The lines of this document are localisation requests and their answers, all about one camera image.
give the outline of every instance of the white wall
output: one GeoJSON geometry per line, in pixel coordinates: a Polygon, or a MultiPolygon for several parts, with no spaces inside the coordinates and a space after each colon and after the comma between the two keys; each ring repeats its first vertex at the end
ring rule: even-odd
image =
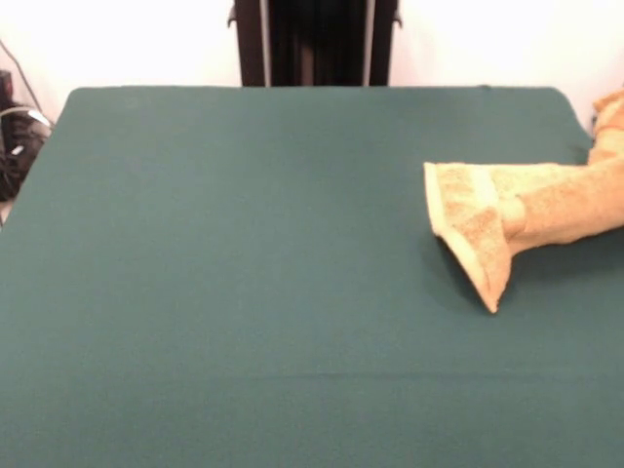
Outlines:
{"type": "MultiPolygon", "coordinates": [[[[240,86],[225,26],[233,0],[0,2],[0,37],[53,117],[81,86],[240,86]]],[[[401,10],[394,86],[551,85],[587,127],[591,101],[624,83],[623,0],[402,0],[401,10]]]]}

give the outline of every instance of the orange towel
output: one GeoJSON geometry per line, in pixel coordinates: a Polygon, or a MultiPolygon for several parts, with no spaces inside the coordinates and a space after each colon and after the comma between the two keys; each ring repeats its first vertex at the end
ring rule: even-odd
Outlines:
{"type": "Polygon", "coordinates": [[[587,166],[425,163],[432,231],[495,313],[512,258],[624,225],[624,92],[595,102],[587,166]]]}

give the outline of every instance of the dark object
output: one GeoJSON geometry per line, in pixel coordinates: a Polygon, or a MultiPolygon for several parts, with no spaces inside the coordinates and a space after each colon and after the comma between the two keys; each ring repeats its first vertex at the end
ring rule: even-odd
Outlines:
{"type": "MultiPolygon", "coordinates": [[[[11,73],[0,70],[0,112],[17,107],[13,102],[11,73]]],[[[0,118],[0,202],[14,199],[20,192],[39,150],[47,139],[42,125],[27,112],[0,118]]]]}
{"type": "MultiPolygon", "coordinates": [[[[11,72],[0,70],[0,112],[13,107],[13,80],[11,72]]],[[[0,153],[5,147],[13,146],[9,119],[0,120],[0,153]]]]}
{"type": "Polygon", "coordinates": [[[237,21],[243,86],[387,86],[398,0],[376,0],[371,11],[371,0],[265,5],[236,0],[228,18],[237,21]]]}

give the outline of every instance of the green table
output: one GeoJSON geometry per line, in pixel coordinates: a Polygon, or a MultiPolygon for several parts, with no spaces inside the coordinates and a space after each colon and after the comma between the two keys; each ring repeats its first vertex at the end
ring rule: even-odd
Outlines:
{"type": "Polygon", "coordinates": [[[581,162],[548,89],[73,93],[1,234],[2,467],[624,466],[624,232],[498,316],[422,162],[581,162]]]}

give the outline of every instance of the black cable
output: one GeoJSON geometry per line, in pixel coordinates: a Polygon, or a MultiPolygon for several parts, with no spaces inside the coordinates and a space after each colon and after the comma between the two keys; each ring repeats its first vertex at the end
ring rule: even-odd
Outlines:
{"type": "Polygon", "coordinates": [[[39,100],[37,99],[37,96],[32,91],[32,88],[30,87],[30,83],[28,83],[28,80],[26,79],[26,75],[24,74],[23,70],[21,69],[20,62],[11,53],[11,51],[4,44],[4,42],[2,42],[2,39],[0,39],[0,49],[2,49],[4,51],[4,53],[9,57],[9,59],[15,64],[16,68],[18,69],[19,76],[21,77],[21,81],[23,81],[23,84],[25,85],[26,89],[28,90],[28,93],[30,94],[30,97],[32,98],[32,101],[35,103],[35,106],[37,107],[37,110],[39,110],[39,112],[43,112],[43,109],[41,108],[41,104],[39,103],[39,100]]]}

